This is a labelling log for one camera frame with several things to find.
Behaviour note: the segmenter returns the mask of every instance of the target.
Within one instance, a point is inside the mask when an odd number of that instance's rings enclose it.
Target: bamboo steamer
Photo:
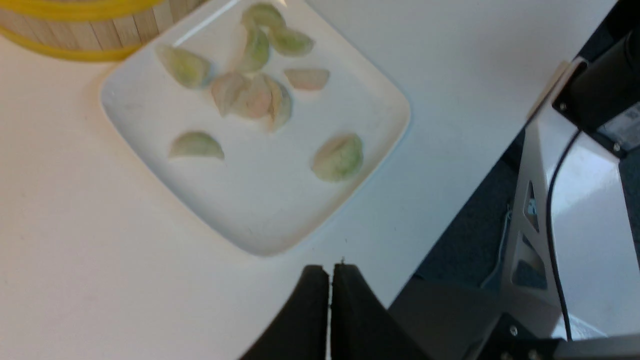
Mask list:
[[[0,0],[0,34],[38,53],[116,61],[206,0]]]

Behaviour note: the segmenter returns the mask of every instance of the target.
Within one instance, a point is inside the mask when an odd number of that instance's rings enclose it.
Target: gray carpet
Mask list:
[[[620,175],[640,263],[640,151],[621,162]],[[516,182],[516,172],[498,161],[418,267],[416,275],[478,286],[495,264],[506,205],[512,201]],[[516,277],[519,282],[533,286],[541,281],[534,270],[527,268]],[[500,272],[487,288],[497,290],[499,278]]]
[[[495,264],[517,174],[499,161],[418,267],[416,274],[478,286]]]

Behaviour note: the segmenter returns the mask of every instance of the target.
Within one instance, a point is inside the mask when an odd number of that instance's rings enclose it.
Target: screw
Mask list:
[[[527,356],[529,360],[540,360],[540,355],[538,355],[538,352],[535,350],[530,350]]]

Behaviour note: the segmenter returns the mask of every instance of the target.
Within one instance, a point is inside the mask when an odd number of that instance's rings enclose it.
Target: white square plate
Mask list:
[[[393,150],[410,121],[402,93],[302,0],[273,4],[287,25],[316,41],[303,58],[273,49],[263,72],[291,93],[291,120],[278,132],[235,115],[220,117],[208,89],[188,90],[157,60],[157,44],[208,58],[216,74],[232,69],[244,47],[242,12],[255,1],[211,0],[123,62],[105,81],[102,107],[149,169],[204,222],[238,247],[269,256],[308,237],[353,196]],[[293,90],[284,69],[331,72],[320,92]],[[168,160],[173,140],[201,130],[219,141],[225,161]],[[348,181],[324,183],[310,169],[330,138],[356,133],[364,164]]]

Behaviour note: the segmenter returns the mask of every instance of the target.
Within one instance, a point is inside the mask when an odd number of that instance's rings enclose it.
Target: table surface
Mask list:
[[[357,264],[390,305],[614,1],[310,3],[413,118],[336,220],[273,258],[217,237],[128,148],[98,101],[113,64],[0,38],[1,359],[235,358],[306,264]]]

